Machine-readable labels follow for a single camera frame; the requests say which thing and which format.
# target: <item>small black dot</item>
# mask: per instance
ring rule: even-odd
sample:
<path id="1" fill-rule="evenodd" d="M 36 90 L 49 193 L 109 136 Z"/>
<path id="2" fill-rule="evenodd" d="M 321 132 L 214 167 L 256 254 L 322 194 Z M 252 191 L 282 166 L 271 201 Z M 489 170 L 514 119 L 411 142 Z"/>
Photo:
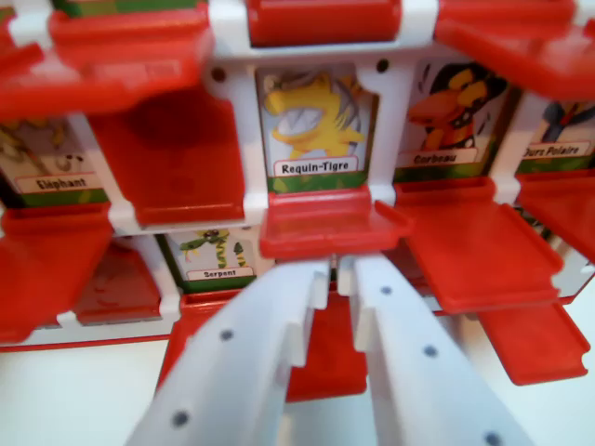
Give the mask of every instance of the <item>small black dot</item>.
<path id="1" fill-rule="evenodd" d="M 389 62 L 386 59 L 381 59 L 376 64 L 377 72 L 385 72 L 389 68 Z"/>
<path id="2" fill-rule="evenodd" d="M 177 411 L 171 419 L 171 424 L 174 425 L 174 427 L 182 427 L 188 423 L 189 419 L 190 417 L 186 411 Z"/>
<path id="3" fill-rule="evenodd" d="M 425 346 L 424 355 L 429 356 L 430 358 L 436 358 L 438 356 L 438 350 L 435 346 Z"/>
<path id="4" fill-rule="evenodd" d="M 220 338 L 222 341 L 229 341 L 230 339 L 233 338 L 233 331 L 232 330 L 223 330 L 220 334 L 219 334 Z"/>
<path id="5" fill-rule="evenodd" d="M 211 77 L 215 82 L 225 82 L 227 74 L 225 73 L 225 70 L 223 70 L 222 68 L 214 68 L 211 71 Z"/>
<path id="6" fill-rule="evenodd" d="M 485 435 L 485 443 L 490 446 L 502 446 L 502 444 L 504 444 L 500 436 L 495 432 L 488 432 Z"/>

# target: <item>white surface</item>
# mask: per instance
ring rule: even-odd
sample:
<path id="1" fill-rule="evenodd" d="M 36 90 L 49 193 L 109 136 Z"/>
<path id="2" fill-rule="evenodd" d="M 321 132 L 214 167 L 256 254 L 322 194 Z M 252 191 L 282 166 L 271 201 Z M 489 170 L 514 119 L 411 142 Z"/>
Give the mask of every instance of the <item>white surface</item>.
<path id="1" fill-rule="evenodd" d="M 595 17 L 595 0 L 575 0 L 575 5 L 575 25 L 585 26 L 589 19 Z"/>
<path id="2" fill-rule="evenodd" d="M 595 343 L 595 282 L 566 307 Z M 590 446 L 595 438 L 595 372 L 514 386 L 476 321 L 459 318 L 458 337 L 478 372 L 537 446 Z M 0 355 L 0 444 L 120 446 L 151 401 L 165 341 Z M 584 357 L 592 371 L 592 353 Z M 368 394 L 288 404 L 278 444 L 375 444 Z"/>
<path id="3" fill-rule="evenodd" d="M 306 364 L 329 276 L 330 259 L 300 261 L 248 285 L 186 342 L 127 445 L 274 445 L 291 367 Z M 172 423 L 178 413 L 183 426 Z"/>

